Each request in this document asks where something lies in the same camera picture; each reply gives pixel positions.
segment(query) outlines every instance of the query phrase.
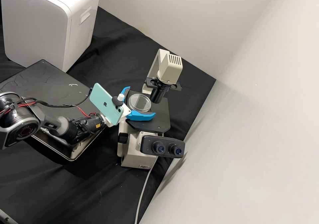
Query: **red wire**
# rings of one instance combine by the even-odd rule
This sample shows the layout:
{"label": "red wire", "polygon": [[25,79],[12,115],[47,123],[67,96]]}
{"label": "red wire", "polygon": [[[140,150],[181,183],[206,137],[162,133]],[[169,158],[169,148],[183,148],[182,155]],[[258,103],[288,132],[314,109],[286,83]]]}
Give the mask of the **red wire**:
{"label": "red wire", "polygon": [[77,108],[79,109],[79,111],[81,111],[81,113],[87,117],[87,118],[91,118],[90,116],[88,116],[80,107],[77,106]]}
{"label": "red wire", "polygon": [[[18,105],[18,107],[29,106],[29,105],[33,105],[33,104],[35,104],[35,103],[36,103],[36,102],[34,101],[34,102],[30,102],[30,103],[20,104],[20,105]],[[77,108],[81,111],[81,113],[82,113],[85,117],[87,117],[87,118],[91,118],[89,115],[92,115],[92,114],[96,115],[95,112],[92,112],[92,113],[90,113],[89,115],[87,115],[80,107],[78,107],[78,106],[76,106],[76,107],[77,107]]]}

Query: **light blue smartphone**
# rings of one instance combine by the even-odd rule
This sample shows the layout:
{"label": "light blue smartphone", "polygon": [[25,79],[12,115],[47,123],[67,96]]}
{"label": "light blue smartphone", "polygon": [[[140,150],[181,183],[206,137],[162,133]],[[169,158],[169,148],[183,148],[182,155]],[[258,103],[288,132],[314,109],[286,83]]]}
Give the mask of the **light blue smartphone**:
{"label": "light blue smartphone", "polygon": [[112,96],[98,83],[95,83],[90,94],[90,101],[100,112],[108,119],[108,121],[117,125],[124,112],[123,107],[115,106],[112,102]]}

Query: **white appliance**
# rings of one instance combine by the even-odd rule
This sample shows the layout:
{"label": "white appliance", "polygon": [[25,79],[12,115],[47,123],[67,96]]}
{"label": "white appliance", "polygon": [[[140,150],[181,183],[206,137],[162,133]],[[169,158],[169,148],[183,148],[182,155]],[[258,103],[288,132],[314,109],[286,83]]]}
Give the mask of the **white appliance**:
{"label": "white appliance", "polygon": [[66,72],[91,43],[99,0],[1,0],[7,57]]}

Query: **petri dish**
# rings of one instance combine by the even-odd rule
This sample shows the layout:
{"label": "petri dish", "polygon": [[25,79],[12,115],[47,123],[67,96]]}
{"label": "petri dish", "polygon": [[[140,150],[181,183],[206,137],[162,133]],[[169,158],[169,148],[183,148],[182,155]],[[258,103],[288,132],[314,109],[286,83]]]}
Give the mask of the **petri dish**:
{"label": "petri dish", "polygon": [[128,100],[129,107],[139,112],[147,112],[151,109],[150,99],[143,94],[131,95]]}

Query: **black cloth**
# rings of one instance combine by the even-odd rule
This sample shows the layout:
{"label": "black cloth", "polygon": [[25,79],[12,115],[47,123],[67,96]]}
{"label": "black cloth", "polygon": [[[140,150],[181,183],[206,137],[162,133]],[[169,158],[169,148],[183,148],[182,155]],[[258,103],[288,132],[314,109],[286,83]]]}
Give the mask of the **black cloth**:
{"label": "black cloth", "polygon": [[[0,81],[24,68],[8,61],[0,44]],[[140,91],[158,43],[99,8],[92,43],[68,74],[109,93],[123,87]],[[169,91],[171,129],[183,140],[215,79],[183,60],[181,92]],[[121,167],[118,126],[105,129],[78,160],[53,162],[45,147],[25,142],[0,151],[0,209],[18,223],[134,223],[147,170]],[[158,158],[142,199],[139,220],[171,159]]]}

